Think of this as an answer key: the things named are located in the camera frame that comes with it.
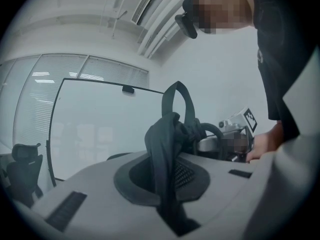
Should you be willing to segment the person's black shirt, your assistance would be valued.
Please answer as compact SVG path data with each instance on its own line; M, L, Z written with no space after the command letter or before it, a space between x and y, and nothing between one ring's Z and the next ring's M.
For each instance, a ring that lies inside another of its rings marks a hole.
M268 118L281 121L284 140L299 130L283 100L299 77L320 36L316 31L320 0L253 0L257 30L258 69L263 81Z

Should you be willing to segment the whiteboard on black stand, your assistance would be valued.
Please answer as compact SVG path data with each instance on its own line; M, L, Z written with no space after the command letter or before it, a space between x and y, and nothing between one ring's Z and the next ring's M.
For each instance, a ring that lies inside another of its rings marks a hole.
M124 84L64 78L49 124L51 181L62 182L109 157L144 151L145 134L161 117L163 93Z

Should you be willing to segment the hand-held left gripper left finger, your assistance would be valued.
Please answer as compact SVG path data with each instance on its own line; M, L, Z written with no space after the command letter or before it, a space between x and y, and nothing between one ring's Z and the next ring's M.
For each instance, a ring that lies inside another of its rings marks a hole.
M135 205L114 185L118 168L145 153L131 153L88 166L37 201L33 212L47 219L72 192L86 195L66 227L67 238L176 238L154 207Z

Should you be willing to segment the black swivel chair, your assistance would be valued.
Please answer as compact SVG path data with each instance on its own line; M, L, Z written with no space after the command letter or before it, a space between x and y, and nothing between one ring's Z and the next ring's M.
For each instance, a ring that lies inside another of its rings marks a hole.
M38 153L40 146L40 143L35 145L15 144L11 153L14 161L6 168L12 198L29 208L35 203L33 195L38 199L43 196L38 185L43 162L43 155Z

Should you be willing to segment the glass partition with blinds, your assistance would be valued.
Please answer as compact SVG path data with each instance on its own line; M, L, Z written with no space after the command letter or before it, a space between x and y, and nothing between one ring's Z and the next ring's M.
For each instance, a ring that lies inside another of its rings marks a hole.
M45 145L51 113L64 78L149 87L149 73L83 54L38 54L0 64L0 145Z

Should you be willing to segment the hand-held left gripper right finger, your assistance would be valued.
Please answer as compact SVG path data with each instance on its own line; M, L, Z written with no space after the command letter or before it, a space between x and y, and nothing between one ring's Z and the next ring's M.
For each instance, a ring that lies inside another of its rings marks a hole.
M272 152L253 163L220 161L184 154L203 167L210 184L197 201L184 205L188 216L215 231L243 231L265 190L274 160Z

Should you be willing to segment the ceiling air vent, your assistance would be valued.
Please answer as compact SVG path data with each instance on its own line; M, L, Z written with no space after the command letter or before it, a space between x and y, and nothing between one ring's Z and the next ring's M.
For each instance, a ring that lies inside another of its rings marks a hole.
M151 4L152 0L140 0L135 11L131 17L131 22L135 25L139 25L141 22L141 18L145 13L147 7Z

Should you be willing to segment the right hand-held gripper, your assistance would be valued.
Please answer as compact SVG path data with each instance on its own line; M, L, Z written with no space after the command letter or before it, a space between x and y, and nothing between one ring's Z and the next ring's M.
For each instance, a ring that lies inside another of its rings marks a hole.
M218 127L223 133L227 161L245 162L255 142L257 121L249 107L234 113L228 119L220 121ZM208 136L197 143L197 154L206 158L220 156L220 144L216 136Z

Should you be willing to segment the person's right forearm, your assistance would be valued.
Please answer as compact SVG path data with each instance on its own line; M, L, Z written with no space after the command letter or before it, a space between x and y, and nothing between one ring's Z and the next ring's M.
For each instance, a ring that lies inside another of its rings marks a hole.
M258 160L268 152L276 151L284 142L284 130L281 121L277 121L268 132L258 134L254 137L252 150L246 156L246 162Z

